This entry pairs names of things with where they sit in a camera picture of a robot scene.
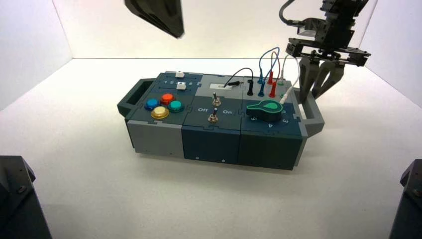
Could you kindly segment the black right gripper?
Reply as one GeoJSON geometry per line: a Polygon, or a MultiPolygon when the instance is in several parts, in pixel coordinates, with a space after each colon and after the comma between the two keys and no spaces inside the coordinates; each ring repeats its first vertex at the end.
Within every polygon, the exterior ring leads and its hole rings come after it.
{"type": "Polygon", "coordinates": [[[321,7],[326,19],[309,17],[304,20],[286,20],[286,25],[297,28],[297,34],[314,40],[289,38],[286,52],[300,60],[300,93],[303,103],[311,86],[317,99],[344,75],[344,64],[364,66],[371,55],[359,48],[349,47],[354,35],[352,27],[363,7],[321,7]],[[319,60],[325,60],[319,66],[319,60]]]}

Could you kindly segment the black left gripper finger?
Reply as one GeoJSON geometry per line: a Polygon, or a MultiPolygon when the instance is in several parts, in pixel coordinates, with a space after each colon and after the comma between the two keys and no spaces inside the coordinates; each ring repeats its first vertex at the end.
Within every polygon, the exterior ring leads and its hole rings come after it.
{"type": "Polygon", "coordinates": [[[185,33],[180,0],[125,0],[124,5],[133,15],[174,38],[185,33]]]}

